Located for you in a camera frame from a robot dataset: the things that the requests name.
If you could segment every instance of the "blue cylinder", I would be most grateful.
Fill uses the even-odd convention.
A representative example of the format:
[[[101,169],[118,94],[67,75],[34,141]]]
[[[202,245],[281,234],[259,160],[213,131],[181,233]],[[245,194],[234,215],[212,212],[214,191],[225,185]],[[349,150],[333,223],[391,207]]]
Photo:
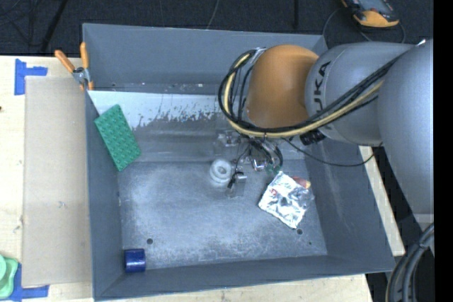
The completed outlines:
[[[144,272],[147,268],[147,259],[144,249],[126,249],[124,251],[126,273]]]

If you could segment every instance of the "cardboard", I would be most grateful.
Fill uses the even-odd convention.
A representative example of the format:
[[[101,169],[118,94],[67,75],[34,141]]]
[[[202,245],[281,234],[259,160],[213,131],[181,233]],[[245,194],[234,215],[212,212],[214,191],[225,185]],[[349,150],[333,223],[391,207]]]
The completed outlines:
[[[84,120],[72,77],[27,79],[24,287],[91,280]]]

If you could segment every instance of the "yellow cable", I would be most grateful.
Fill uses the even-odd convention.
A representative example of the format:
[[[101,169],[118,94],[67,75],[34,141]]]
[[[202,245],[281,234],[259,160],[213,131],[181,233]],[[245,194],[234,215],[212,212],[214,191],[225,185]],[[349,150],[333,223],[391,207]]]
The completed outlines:
[[[241,63],[249,56],[247,54],[243,58],[241,58],[234,66],[234,68],[238,68]],[[229,95],[229,89],[231,87],[231,83],[233,81],[233,78],[235,77],[235,74],[230,75],[226,82],[226,87],[225,87],[225,93],[224,93],[224,106],[226,112],[230,115],[230,110],[228,107],[228,95]],[[380,81],[377,83],[373,88],[371,88],[369,91],[367,91],[364,95],[361,95],[359,98],[356,98],[354,101],[351,103],[348,103],[347,105],[343,106],[341,109],[336,110],[335,112],[331,113],[328,116],[323,117],[322,119],[315,121],[311,123],[308,126],[301,127],[299,129],[293,129],[290,131],[285,131],[285,132],[261,132],[261,131],[251,131],[249,129],[245,129],[241,126],[239,126],[237,123],[231,121],[228,119],[229,124],[238,132],[242,134],[246,134],[252,137],[270,137],[270,138],[281,138],[281,137],[292,137],[296,136],[299,134],[304,134],[305,132],[311,131],[313,129],[317,129],[318,127],[324,126],[325,124],[328,124],[329,122],[332,122],[339,118],[341,115],[344,115],[345,113],[351,111],[353,108],[355,108],[357,105],[359,105],[363,100],[366,98],[370,97],[373,93],[376,93],[381,85],[383,84],[384,81]]]

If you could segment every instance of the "bin floor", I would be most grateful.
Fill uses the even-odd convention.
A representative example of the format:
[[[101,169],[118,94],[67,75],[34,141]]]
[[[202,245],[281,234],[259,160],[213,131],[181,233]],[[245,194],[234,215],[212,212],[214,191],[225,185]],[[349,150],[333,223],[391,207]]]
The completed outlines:
[[[145,161],[119,173],[123,248],[144,248],[148,269],[327,254],[316,199],[291,229],[258,207],[273,178],[266,171],[244,164],[243,195],[230,198],[209,169],[208,161]],[[283,170],[308,177],[301,159]]]

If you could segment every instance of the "wooden table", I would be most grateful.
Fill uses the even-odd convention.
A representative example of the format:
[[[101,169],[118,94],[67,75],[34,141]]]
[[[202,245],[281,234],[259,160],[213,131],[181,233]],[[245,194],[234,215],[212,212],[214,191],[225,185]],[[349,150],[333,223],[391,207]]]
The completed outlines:
[[[61,78],[68,83],[75,80],[54,57],[0,56],[0,254],[23,260],[23,230],[27,220],[23,218],[24,164],[25,160],[25,95],[14,95],[15,60],[19,58],[27,67],[45,66],[47,76]],[[80,59],[71,58],[76,66]],[[360,147],[363,158],[371,148]],[[366,169],[377,200],[382,221],[395,256],[404,254],[390,203],[382,185],[379,169],[374,159]],[[88,301],[91,298],[91,283],[69,282],[51,284],[49,296],[40,301]],[[334,277],[305,281],[248,286],[235,289],[192,292],[137,298],[134,301],[315,301],[315,302],[364,302],[372,301],[365,275]]]

